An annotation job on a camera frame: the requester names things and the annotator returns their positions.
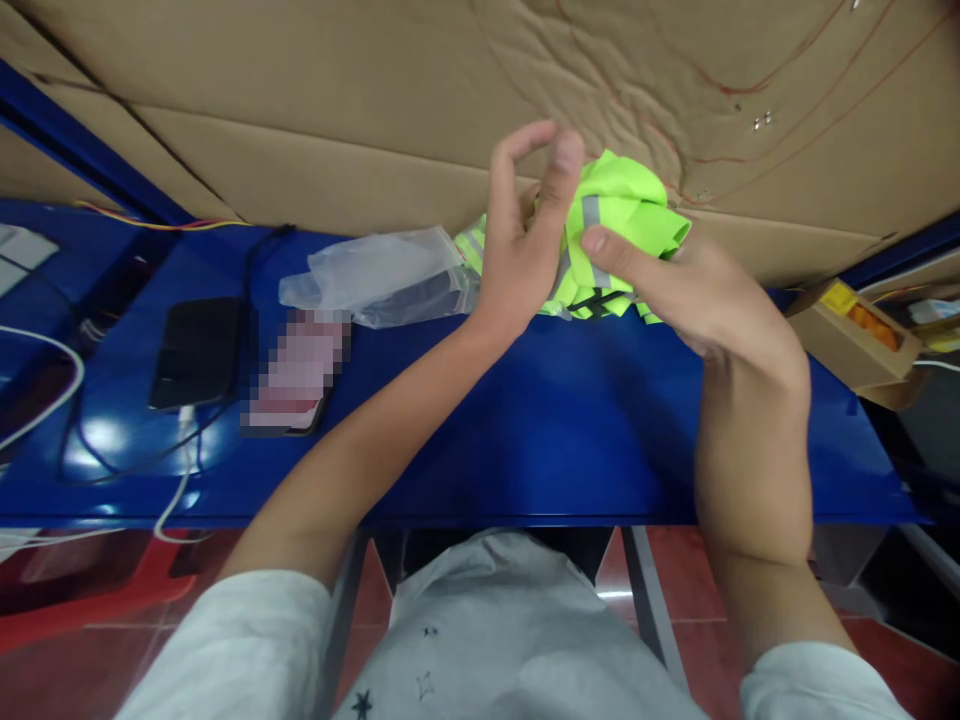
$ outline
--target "black buckle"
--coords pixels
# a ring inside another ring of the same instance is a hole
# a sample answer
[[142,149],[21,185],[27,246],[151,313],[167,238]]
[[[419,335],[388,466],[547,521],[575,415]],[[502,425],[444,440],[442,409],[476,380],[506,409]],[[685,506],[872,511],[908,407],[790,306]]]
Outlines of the black buckle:
[[577,310],[586,308],[590,311],[591,320],[599,320],[603,317],[603,311],[607,309],[608,301],[615,300],[621,295],[626,295],[623,290],[614,290],[608,295],[603,295],[602,293],[602,288],[594,288],[592,297],[588,297],[586,300],[581,300],[578,303],[568,306],[567,310],[570,312],[576,312]]

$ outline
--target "clear plastic bag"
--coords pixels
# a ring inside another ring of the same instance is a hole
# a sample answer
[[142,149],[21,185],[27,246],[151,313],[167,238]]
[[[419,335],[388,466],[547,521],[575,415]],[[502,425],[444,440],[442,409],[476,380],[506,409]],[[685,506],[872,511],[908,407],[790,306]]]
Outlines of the clear plastic bag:
[[460,265],[463,258],[441,227],[368,235],[307,258],[320,288],[318,310],[358,308]]
[[480,287],[440,227],[348,240],[307,262],[309,273],[280,280],[281,304],[346,310],[375,329],[469,313]]
[[469,314],[479,291],[480,277],[469,268],[456,267],[370,303],[353,313],[353,321],[378,330]]

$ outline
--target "white sleeve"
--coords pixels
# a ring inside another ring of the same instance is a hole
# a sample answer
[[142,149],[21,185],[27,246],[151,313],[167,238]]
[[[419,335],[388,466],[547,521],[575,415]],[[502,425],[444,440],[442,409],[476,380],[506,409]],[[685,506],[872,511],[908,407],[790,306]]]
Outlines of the white sleeve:
[[836,645],[768,650],[740,686],[746,720],[909,720],[869,663]]
[[197,600],[117,720],[313,715],[330,594],[290,570],[222,580]]

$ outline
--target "person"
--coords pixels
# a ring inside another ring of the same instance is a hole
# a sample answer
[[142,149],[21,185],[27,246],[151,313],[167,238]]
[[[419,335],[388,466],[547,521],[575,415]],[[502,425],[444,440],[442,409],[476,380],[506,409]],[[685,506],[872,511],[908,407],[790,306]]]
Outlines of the person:
[[[515,163],[551,146],[529,229]],[[119,718],[309,718],[331,590],[355,528],[524,332],[553,286],[581,137],[533,123],[493,152],[475,311],[325,435],[253,519]],[[696,506],[754,718],[905,718],[807,564],[806,354],[761,288],[696,231],[671,261],[600,226],[582,244],[703,358]],[[703,718],[564,555],[486,531],[402,582],[334,717]]]

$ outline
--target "red floor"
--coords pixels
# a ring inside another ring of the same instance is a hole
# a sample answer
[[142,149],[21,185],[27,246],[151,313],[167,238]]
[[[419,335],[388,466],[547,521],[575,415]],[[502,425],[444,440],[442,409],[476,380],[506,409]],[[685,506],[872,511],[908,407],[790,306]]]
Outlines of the red floor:
[[[649,537],[667,608],[694,699],[714,720],[740,716],[742,678],[734,638],[695,528],[650,528]],[[145,533],[80,541],[0,564],[0,588],[20,582],[99,574],[109,585],[135,562]],[[197,587],[182,600],[149,608],[108,624],[52,638],[0,656],[0,698],[6,720],[109,720],[143,676],[199,594],[212,583],[239,532],[221,532],[189,549],[184,568],[199,572]],[[619,531],[597,578],[611,610],[636,630],[626,559]],[[367,549],[360,594],[340,682],[341,696],[387,629],[390,593],[379,559]],[[917,720],[946,718],[960,700],[960,665],[872,620],[844,624],[861,654],[877,668]]]

